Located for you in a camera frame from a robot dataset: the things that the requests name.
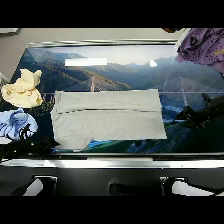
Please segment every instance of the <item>gray cloth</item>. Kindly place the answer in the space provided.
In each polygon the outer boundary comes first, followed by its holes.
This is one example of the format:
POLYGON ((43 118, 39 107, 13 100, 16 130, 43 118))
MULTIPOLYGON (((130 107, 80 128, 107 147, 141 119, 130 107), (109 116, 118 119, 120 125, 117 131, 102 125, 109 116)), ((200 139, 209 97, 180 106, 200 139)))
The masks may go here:
POLYGON ((158 90, 56 92, 51 118, 62 149, 82 150, 91 140, 167 138, 158 90))

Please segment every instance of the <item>clothing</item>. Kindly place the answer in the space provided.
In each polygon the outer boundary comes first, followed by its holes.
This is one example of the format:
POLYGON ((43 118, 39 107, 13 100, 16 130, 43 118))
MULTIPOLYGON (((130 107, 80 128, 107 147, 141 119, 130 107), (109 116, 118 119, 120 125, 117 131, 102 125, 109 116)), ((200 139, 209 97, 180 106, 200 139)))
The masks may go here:
POLYGON ((30 114, 24 113, 22 108, 0 112, 0 137, 19 140, 19 131, 27 124, 30 124, 30 131, 28 131, 27 135, 32 136, 37 131, 38 126, 30 114))
POLYGON ((178 49, 177 61, 192 61, 224 72, 224 28, 192 28, 178 49))
POLYGON ((20 69, 20 71, 21 78, 14 84, 6 84, 2 87, 3 99, 16 107, 31 108, 41 105, 43 100, 35 88, 40 83, 41 70, 35 73, 27 69, 20 69))
POLYGON ((56 92, 54 137, 61 149, 73 150, 91 140, 166 139, 161 108, 158 90, 56 92))

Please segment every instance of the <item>table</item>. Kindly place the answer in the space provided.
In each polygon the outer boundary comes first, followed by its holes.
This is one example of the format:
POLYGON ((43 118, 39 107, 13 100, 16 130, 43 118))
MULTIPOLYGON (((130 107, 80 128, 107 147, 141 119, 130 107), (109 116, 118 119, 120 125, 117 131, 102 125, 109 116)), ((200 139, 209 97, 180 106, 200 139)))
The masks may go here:
MULTIPOLYGON (((88 92, 158 89, 166 140, 94 141, 88 153, 207 153, 224 151, 224 119, 206 122, 203 129, 191 129, 174 122, 189 105, 204 108, 202 93, 210 97, 224 95, 222 75, 208 66, 175 60, 172 41, 95 41, 31 44, 26 48, 12 77, 20 77, 20 69, 42 70, 37 89, 44 100, 39 107, 25 109, 38 123, 32 136, 53 137, 50 111, 56 90, 88 92), (106 58, 107 65, 65 66, 65 59, 106 58)), ((16 109, 3 101, 0 111, 16 109)))

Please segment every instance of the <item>black surface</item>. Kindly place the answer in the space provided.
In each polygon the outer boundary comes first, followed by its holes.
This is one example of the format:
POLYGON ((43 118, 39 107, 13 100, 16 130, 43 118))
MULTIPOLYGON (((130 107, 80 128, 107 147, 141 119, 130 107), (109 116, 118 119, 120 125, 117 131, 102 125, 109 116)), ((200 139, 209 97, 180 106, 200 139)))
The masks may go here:
POLYGON ((213 189, 224 187, 224 169, 69 169, 0 167, 0 196, 11 195, 27 184, 33 175, 58 177, 56 196, 108 196, 109 185, 148 188, 149 195, 158 195, 160 177, 185 177, 194 185, 213 189))

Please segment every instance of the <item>mountain image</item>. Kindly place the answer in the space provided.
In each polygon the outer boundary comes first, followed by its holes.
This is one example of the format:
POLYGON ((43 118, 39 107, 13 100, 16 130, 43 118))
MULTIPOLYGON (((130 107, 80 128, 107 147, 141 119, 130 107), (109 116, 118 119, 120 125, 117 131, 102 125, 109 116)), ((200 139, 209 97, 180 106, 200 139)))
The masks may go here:
MULTIPOLYGON (((14 83, 21 76, 20 69, 23 68, 32 72, 38 69, 42 71, 37 89, 42 93, 44 103, 39 107, 26 109, 38 121, 41 135, 53 136, 50 111, 54 106, 54 93, 57 90, 98 92, 152 88, 158 89, 160 93, 162 117, 168 139, 143 140, 144 147, 138 147, 139 151, 134 149, 133 152, 186 152, 181 149, 181 143, 188 136, 193 139, 195 130, 171 121, 184 106, 189 105, 194 110, 204 108, 205 102, 201 93, 207 93, 211 97, 224 95, 224 79, 219 72, 209 66, 192 62, 179 63, 175 57, 155 59, 155 67, 151 67, 148 62, 141 65, 135 62, 125 65, 108 62, 101 66, 67 67, 65 59, 69 58, 84 57, 77 53, 51 52, 46 48, 28 48, 12 77, 11 82, 14 83)), ((1 111, 11 108, 13 107, 7 102, 1 103, 1 111)), ((133 141, 112 141, 104 143, 103 146, 96 144, 91 152, 127 152, 132 144, 133 141)))

